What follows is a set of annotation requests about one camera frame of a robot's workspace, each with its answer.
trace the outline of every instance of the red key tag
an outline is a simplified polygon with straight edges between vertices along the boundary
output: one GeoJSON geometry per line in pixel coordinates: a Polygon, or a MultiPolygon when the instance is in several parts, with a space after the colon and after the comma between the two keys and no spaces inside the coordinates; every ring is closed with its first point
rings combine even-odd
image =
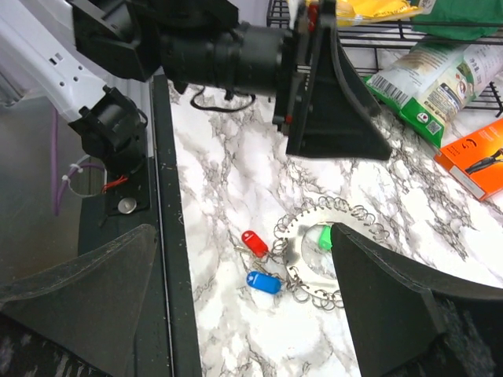
{"type": "Polygon", "coordinates": [[[256,235],[252,230],[247,230],[241,235],[241,239],[244,244],[248,246],[253,254],[255,254],[258,258],[263,257],[269,252],[269,248],[267,245],[260,239],[259,236],[256,235]]]}

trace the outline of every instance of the green and white package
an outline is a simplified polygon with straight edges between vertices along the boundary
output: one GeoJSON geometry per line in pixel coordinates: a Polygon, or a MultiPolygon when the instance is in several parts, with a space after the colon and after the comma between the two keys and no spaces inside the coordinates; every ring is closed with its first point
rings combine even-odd
{"type": "Polygon", "coordinates": [[[373,75],[373,94],[426,140],[442,146],[446,126],[503,68],[503,46],[417,43],[373,75]]]}

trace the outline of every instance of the marble countertop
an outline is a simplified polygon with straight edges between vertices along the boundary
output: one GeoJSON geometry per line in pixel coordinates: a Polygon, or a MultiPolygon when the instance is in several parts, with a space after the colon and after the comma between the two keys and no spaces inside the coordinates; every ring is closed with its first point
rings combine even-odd
{"type": "MultiPolygon", "coordinates": [[[[391,231],[396,251],[503,287],[503,257],[494,252],[503,244],[503,195],[479,203],[387,110],[380,128],[393,147],[389,161],[306,160],[285,156],[286,139],[270,122],[274,103],[266,98],[225,115],[193,109],[194,93],[171,90],[171,100],[205,376],[360,375],[343,309],[325,312],[289,293],[252,290],[245,281],[250,258],[234,250],[247,229],[271,245],[277,220],[307,198],[364,205],[391,231]]],[[[223,93],[207,90],[202,101],[223,104],[223,93]]],[[[454,136],[488,124],[494,113],[458,119],[454,136]]]]}

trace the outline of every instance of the red wire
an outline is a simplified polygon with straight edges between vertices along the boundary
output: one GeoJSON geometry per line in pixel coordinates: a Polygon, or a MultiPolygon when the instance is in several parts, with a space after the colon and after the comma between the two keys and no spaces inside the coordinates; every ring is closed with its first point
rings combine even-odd
{"type": "Polygon", "coordinates": [[[119,177],[119,179],[115,180],[115,181],[112,181],[112,182],[109,182],[107,183],[106,185],[103,186],[103,188],[101,189],[101,192],[102,193],[105,193],[107,192],[107,190],[113,188],[113,187],[116,187],[116,186],[119,186],[121,185],[122,183],[126,182],[127,181],[127,177],[124,176],[124,175],[121,175],[119,177]]]}

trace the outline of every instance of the silver metal disc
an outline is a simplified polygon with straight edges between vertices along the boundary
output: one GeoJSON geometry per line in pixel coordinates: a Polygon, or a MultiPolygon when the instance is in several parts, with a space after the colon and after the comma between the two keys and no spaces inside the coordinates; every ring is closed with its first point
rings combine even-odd
{"type": "Polygon", "coordinates": [[[300,278],[303,282],[301,285],[302,289],[309,295],[321,300],[333,298],[339,294],[339,283],[336,279],[329,279],[318,275],[303,259],[302,242],[304,236],[309,229],[316,225],[330,225],[340,222],[371,240],[379,241],[376,238],[378,232],[375,229],[375,225],[378,225],[385,232],[384,227],[380,224],[373,224],[373,221],[368,221],[368,219],[358,216],[361,210],[364,210],[361,206],[355,207],[353,210],[314,207],[301,212],[288,224],[284,232],[277,234],[278,237],[287,240],[284,260],[288,275],[293,280],[296,277],[300,278]]]}
{"type": "Polygon", "coordinates": [[[131,214],[136,210],[137,205],[135,198],[124,198],[119,202],[117,209],[121,214],[131,214]]]}

